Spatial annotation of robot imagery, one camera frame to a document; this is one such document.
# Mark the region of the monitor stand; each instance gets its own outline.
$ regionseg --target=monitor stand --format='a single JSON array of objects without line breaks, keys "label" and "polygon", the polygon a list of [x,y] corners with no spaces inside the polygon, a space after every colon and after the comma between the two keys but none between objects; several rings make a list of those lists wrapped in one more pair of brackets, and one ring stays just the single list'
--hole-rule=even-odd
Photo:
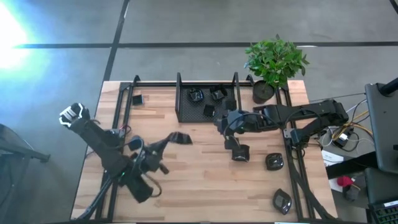
[{"label": "monitor stand", "polygon": [[398,174],[398,78],[383,85],[365,86],[371,118],[377,165],[380,170]]}]

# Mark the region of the yellow cable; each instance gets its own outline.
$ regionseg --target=yellow cable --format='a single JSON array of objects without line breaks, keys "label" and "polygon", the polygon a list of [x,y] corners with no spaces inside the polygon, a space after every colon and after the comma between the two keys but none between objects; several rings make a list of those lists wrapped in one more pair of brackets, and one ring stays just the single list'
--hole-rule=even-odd
[{"label": "yellow cable", "polygon": [[[369,111],[367,110],[367,111],[364,111],[363,113],[361,113],[361,114],[355,116],[354,119],[353,119],[353,121],[356,120],[356,119],[358,119],[358,118],[360,118],[361,116],[365,115],[365,114],[368,113],[368,112],[369,112]],[[369,131],[368,129],[366,129],[364,126],[362,126],[362,125],[360,125],[360,124],[359,124],[359,125],[357,125],[357,124],[351,124],[351,121],[350,121],[350,122],[347,122],[347,123],[345,123],[345,124],[343,125],[344,128],[337,134],[337,136],[336,136],[336,133],[335,133],[335,134],[332,134],[331,138],[332,138],[333,140],[336,140],[337,137],[340,136],[341,133],[344,133],[345,130],[346,130],[349,126],[355,126],[355,127],[357,127],[357,128],[361,128],[361,129],[363,129],[364,131],[368,132],[369,134],[372,134],[372,135],[373,135],[373,133],[372,133],[371,131]]]}]

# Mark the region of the gray floor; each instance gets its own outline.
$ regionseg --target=gray floor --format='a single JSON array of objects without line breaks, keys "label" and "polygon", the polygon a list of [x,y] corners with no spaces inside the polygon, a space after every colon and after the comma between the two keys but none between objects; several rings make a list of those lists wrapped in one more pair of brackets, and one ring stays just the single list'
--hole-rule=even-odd
[{"label": "gray floor", "polygon": [[[26,33],[26,43],[110,43],[122,0],[4,1]],[[398,14],[388,0],[132,0],[121,42],[249,42],[278,33],[291,41],[398,40]],[[364,84],[396,75],[398,47],[303,48],[310,66],[303,78],[312,101],[364,92]],[[0,68],[0,123],[51,154],[34,161],[8,223],[68,220],[85,144],[58,124],[73,102],[95,113],[110,49],[13,50],[19,62]],[[230,79],[241,77],[246,56],[228,49],[119,49],[111,80]],[[339,98],[346,108],[364,96]],[[361,105],[360,111],[366,110]],[[363,143],[358,154],[371,151]],[[362,210],[339,200],[339,216],[363,221]]]}]

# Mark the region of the wooden table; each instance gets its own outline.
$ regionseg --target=wooden table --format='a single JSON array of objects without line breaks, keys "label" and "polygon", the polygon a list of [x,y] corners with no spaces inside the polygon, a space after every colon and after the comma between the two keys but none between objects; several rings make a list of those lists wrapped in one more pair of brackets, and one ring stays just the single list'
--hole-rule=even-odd
[{"label": "wooden table", "polygon": [[[96,114],[104,129],[112,125],[119,84],[104,82]],[[293,105],[308,103],[303,81],[289,81],[289,88]],[[251,147],[251,158],[247,163],[235,162],[231,160],[231,151],[224,149],[223,137],[212,123],[178,123],[174,111],[175,87],[135,87],[134,95],[139,94],[144,95],[145,103],[131,108],[129,125],[132,131],[127,139],[138,134],[145,142],[154,142],[172,131],[181,131],[191,135],[193,145],[169,144],[165,149],[164,164],[170,173],[163,175],[158,171],[152,174],[163,188],[160,197],[138,204],[127,187],[119,188],[115,222],[297,221],[294,203],[287,215],[282,215],[272,206],[272,196],[278,188],[293,198],[287,163],[278,171],[271,172],[264,168],[264,158],[272,152],[282,153],[286,161],[280,130],[236,134],[241,144]],[[252,111],[252,107],[256,106],[251,97],[251,88],[241,87],[244,110]],[[266,104],[276,104],[275,97]],[[297,125],[300,128],[308,122],[299,121]],[[131,152],[126,147],[124,153]],[[320,149],[308,147],[304,159],[311,190],[326,210],[336,217]],[[83,213],[94,199],[100,189],[102,174],[100,159],[92,154],[83,166],[72,217]],[[300,193],[306,213],[303,193]],[[108,211],[108,201],[105,202],[104,216]]]}]

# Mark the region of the green leaves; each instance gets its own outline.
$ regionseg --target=green leaves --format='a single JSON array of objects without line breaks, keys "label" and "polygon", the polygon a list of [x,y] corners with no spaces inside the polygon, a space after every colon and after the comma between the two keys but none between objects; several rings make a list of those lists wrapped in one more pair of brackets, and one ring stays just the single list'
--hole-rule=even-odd
[{"label": "green leaves", "polygon": [[304,65],[309,64],[302,50],[292,42],[284,42],[279,35],[276,40],[263,40],[250,46],[245,53],[249,55],[245,66],[274,87],[286,85],[287,79],[300,69],[305,75]]}]

